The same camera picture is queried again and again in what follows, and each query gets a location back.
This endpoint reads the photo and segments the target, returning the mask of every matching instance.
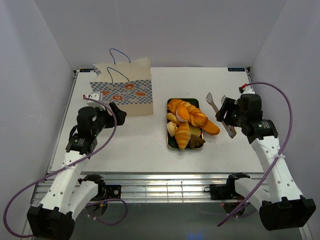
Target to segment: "blue handle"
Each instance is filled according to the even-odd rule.
[[[120,50],[118,50],[118,49],[115,49],[115,48],[110,48],[110,49],[109,49],[109,53],[110,53],[111,57],[113,58],[113,63],[114,63],[114,65],[116,65],[116,60],[115,60],[115,57],[112,55],[111,50],[115,50],[115,51],[117,51],[117,52],[125,55],[126,58],[129,60],[129,63],[131,63],[130,58],[129,58],[124,52],[122,52],[122,51],[120,51]]]
[[[106,70],[108,71],[108,73],[109,73],[109,75],[110,75],[110,77],[111,77],[112,83],[114,83],[114,79],[113,79],[113,77],[112,77],[112,75],[111,75],[111,73],[110,73],[109,69],[112,69],[112,70],[114,70],[114,71],[118,72],[119,74],[121,74],[122,76],[124,76],[124,77],[128,80],[128,82],[130,83],[129,78],[127,78],[125,75],[123,75],[123,74],[122,74],[121,72],[119,72],[118,70],[116,70],[116,69],[114,69],[114,68],[112,68],[112,67],[108,66],[108,67],[106,68]]]

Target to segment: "cable tie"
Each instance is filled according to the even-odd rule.
[[[66,163],[63,165],[63,167],[65,168],[65,170],[70,169],[71,167],[69,167]]]
[[[276,155],[274,155],[274,158],[285,158],[286,156],[285,155],[282,155],[282,154],[276,154]]]

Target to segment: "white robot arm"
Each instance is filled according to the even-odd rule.
[[[269,191],[259,187],[249,198],[249,202],[259,210],[262,224],[267,230],[302,227],[316,210],[313,199],[306,199],[297,187],[287,167],[283,155],[278,155],[280,143],[273,122],[263,119],[262,101],[248,86],[240,88],[238,100],[225,98],[216,113],[219,122],[240,127],[249,144],[258,156],[265,173],[278,157],[277,162],[266,177]],[[225,191],[230,195],[246,197],[256,187],[247,174],[231,174]]]
[[[102,100],[100,92],[93,92],[88,99]],[[92,174],[79,179],[89,159],[72,163],[93,153],[97,146],[97,136],[105,128],[113,128],[115,119],[101,105],[87,101],[88,106],[78,111],[77,125],[70,132],[61,168],[52,186],[37,207],[31,206],[27,219],[34,236],[46,239],[68,240],[74,230],[75,220],[87,205],[94,200],[104,200],[106,185],[101,176]],[[117,126],[123,125],[127,113],[121,111],[113,102],[109,104]],[[80,187],[73,192],[76,182]]]

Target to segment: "table surface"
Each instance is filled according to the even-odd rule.
[[[215,112],[206,102],[208,92],[218,108],[226,95],[237,99],[238,87],[248,83],[246,72],[229,72],[216,67],[152,67],[153,115],[127,117],[117,127],[110,143],[91,157],[83,172],[94,173],[262,173],[262,167],[247,138],[237,129],[231,139]],[[90,82],[94,72],[80,72],[73,89],[62,132],[58,140],[51,170],[61,168],[69,132],[77,124],[78,110],[86,106],[83,94],[92,92]],[[220,134],[204,133],[206,143],[200,150],[173,150],[167,145],[167,100],[195,98],[201,110],[220,128]],[[112,129],[103,130],[97,137],[100,147]]]

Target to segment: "tray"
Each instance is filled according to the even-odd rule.
[[[170,101],[172,100],[172,99],[181,99],[182,101],[185,101],[185,102],[188,102],[188,103],[190,103],[190,104],[192,104],[192,105],[194,105],[196,108],[200,108],[199,107],[199,101],[197,100],[197,99],[195,99],[195,98],[170,98],[168,101],[167,101],[167,105],[168,105],[168,103],[170,103]],[[202,131],[202,129],[200,128],[200,130],[201,130],[201,135],[200,135],[200,138],[202,138],[202,139],[204,139],[204,133],[203,133],[203,131]],[[167,144],[168,144],[168,147],[169,148],[171,148],[171,149],[175,149],[175,150],[180,150],[180,148],[179,148],[179,146],[178,146],[178,143],[177,143],[177,141],[176,141],[176,139],[175,139],[175,137],[174,136],[170,136],[170,134],[169,134],[169,132],[167,131],[167,133],[166,133],[166,141],[167,141]],[[198,149],[201,149],[202,147],[203,147],[204,145],[202,144],[200,147],[197,147],[197,148],[190,148],[190,147],[186,147],[185,149],[187,149],[187,150],[198,150]]]

